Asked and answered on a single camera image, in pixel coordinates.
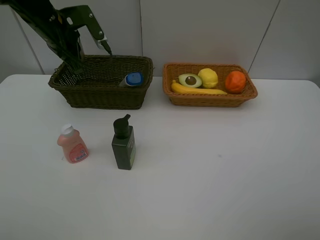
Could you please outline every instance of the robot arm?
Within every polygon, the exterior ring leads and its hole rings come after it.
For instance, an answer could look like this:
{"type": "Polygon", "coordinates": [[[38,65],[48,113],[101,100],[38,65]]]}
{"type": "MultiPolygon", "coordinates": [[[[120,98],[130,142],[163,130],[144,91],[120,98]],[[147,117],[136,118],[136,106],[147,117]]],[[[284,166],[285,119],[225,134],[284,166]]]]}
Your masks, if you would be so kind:
{"type": "Polygon", "coordinates": [[[97,46],[111,56],[103,30],[87,5],[55,9],[49,0],[0,0],[0,5],[9,5],[45,41],[48,47],[73,71],[83,70],[83,49],[78,29],[86,26],[97,46]]]}

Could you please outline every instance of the avocado half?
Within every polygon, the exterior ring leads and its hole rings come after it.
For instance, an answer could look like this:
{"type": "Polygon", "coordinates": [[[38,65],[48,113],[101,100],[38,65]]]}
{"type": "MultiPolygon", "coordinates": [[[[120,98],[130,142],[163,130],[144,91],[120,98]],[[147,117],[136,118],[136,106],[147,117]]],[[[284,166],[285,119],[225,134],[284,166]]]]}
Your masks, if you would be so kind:
{"type": "Polygon", "coordinates": [[[185,87],[194,89],[199,88],[202,85],[201,78],[192,73],[181,74],[179,76],[179,82],[185,87]]]}

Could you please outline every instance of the dark green pump bottle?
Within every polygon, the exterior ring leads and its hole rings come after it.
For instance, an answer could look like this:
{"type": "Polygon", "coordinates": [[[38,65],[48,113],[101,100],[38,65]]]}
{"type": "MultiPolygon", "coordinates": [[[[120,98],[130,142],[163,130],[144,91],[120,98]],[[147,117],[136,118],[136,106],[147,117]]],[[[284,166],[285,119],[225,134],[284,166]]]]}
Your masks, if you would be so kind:
{"type": "Polygon", "coordinates": [[[136,144],[134,128],[129,126],[128,122],[130,117],[127,114],[124,118],[119,118],[113,123],[112,149],[118,169],[130,170],[135,160],[136,144]]]}

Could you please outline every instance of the pink soap bottle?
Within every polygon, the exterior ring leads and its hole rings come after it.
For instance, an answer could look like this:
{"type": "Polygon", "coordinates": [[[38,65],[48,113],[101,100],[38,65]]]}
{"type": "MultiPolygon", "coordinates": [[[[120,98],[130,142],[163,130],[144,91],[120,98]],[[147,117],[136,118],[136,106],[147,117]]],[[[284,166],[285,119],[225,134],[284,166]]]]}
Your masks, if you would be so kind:
{"type": "Polygon", "coordinates": [[[71,124],[62,127],[57,143],[63,148],[64,157],[71,164],[81,162],[89,155],[88,148],[80,137],[79,131],[75,130],[71,124]]]}

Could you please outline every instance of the dark wicker basket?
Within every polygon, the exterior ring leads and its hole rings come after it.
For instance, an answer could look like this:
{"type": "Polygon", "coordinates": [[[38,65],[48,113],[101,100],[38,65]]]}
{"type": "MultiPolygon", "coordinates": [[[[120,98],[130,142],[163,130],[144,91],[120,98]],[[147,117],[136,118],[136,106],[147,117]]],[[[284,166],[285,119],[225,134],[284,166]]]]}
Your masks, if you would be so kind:
{"type": "Polygon", "coordinates": [[[153,62],[142,56],[86,55],[83,72],[74,74],[62,63],[49,81],[73,108],[139,109],[153,78],[153,62]],[[138,87],[119,87],[131,72],[143,74],[138,87]]]}

